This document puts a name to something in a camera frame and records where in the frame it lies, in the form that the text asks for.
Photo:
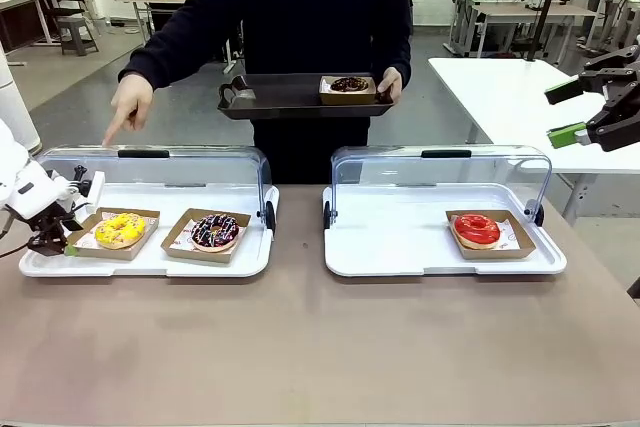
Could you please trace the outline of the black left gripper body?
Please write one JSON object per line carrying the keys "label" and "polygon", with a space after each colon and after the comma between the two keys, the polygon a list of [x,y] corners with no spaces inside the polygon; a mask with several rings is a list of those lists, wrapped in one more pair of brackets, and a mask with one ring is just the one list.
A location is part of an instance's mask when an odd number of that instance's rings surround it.
{"label": "black left gripper body", "polygon": [[62,225],[62,221],[71,219],[76,220],[75,215],[72,213],[64,213],[61,215],[41,214],[29,221],[29,227],[34,233],[35,239],[66,242],[66,234],[76,231],[67,230]]}

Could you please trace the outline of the person left hand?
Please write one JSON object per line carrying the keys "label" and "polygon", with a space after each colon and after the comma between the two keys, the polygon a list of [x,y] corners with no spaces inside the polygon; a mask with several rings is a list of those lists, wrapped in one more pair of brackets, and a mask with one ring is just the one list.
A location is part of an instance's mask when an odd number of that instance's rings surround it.
{"label": "person left hand", "polygon": [[395,67],[387,68],[377,86],[377,94],[380,100],[395,105],[401,98],[402,90],[402,74]]}

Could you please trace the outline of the person right hand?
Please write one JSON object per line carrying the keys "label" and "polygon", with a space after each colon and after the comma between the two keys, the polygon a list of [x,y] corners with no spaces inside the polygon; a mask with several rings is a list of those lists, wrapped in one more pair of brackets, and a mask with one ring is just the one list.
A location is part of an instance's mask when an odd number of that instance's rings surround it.
{"label": "person right hand", "polygon": [[119,82],[112,98],[113,118],[105,132],[103,146],[108,146],[122,129],[139,131],[145,124],[153,100],[153,88],[141,75],[130,73]]}

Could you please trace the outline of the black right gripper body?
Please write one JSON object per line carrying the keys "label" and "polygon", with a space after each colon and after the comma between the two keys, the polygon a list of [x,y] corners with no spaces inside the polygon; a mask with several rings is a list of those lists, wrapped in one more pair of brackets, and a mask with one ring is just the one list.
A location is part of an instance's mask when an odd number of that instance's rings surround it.
{"label": "black right gripper body", "polygon": [[587,123],[591,143],[612,152],[639,142],[639,46],[588,61],[582,72],[585,92],[602,94],[602,109]]}

